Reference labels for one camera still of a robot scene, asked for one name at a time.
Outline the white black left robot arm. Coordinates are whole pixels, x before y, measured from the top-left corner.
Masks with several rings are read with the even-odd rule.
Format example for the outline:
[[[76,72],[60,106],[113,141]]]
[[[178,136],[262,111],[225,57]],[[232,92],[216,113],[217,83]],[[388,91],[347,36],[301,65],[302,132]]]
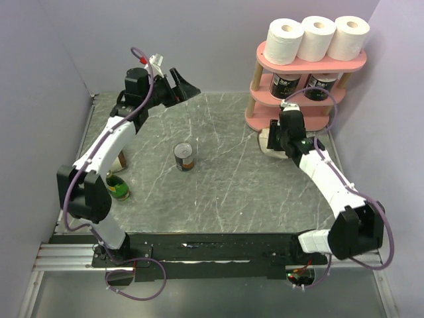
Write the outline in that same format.
[[[80,159],[71,166],[61,166],[56,174],[64,215],[71,215],[83,227],[90,228],[116,266],[130,261],[131,244],[128,234],[110,212],[112,198],[107,189],[107,173],[147,120],[149,109],[158,105],[172,107],[201,93],[177,69],[170,69],[170,73],[174,86],[166,76],[152,76],[144,68],[129,69],[125,88],[118,95],[101,134]]]

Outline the black paper roll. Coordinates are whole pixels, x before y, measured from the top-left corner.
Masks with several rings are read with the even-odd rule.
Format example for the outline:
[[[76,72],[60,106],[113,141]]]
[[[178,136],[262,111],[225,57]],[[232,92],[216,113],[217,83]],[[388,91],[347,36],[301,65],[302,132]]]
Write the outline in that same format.
[[[270,83],[270,94],[276,99],[285,99],[296,89],[300,74],[277,74],[274,73]]]
[[[313,87],[313,89],[304,91],[304,96],[313,101],[325,100],[328,97],[328,94],[324,91],[321,91],[320,88],[326,91],[330,91],[334,86],[338,76],[338,74],[330,73],[310,74],[306,81],[305,87]]]

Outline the white paper towel roll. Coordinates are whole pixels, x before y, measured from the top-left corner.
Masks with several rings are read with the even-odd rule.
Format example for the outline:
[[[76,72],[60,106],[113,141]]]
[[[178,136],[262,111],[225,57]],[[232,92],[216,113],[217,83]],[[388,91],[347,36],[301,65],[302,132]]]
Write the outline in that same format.
[[[292,19],[276,19],[270,23],[264,57],[275,65],[291,64],[297,55],[304,29]]]
[[[324,58],[336,31],[335,23],[325,17],[305,17],[301,25],[303,37],[297,57],[307,62],[318,62]]]
[[[335,19],[335,26],[327,55],[345,62],[357,58],[370,31],[369,24],[360,17],[342,16]]]

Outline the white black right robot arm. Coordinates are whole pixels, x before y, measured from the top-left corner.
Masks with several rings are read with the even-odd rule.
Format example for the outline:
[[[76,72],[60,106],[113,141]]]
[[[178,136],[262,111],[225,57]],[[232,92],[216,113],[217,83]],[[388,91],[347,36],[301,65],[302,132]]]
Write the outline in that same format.
[[[290,247],[295,263],[306,263],[315,252],[344,260],[382,246],[382,206],[358,195],[321,141],[306,135],[303,113],[297,105],[281,109],[279,118],[270,121],[266,151],[292,160],[313,181],[335,218],[329,230],[310,230],[297,236],[299,242]]]

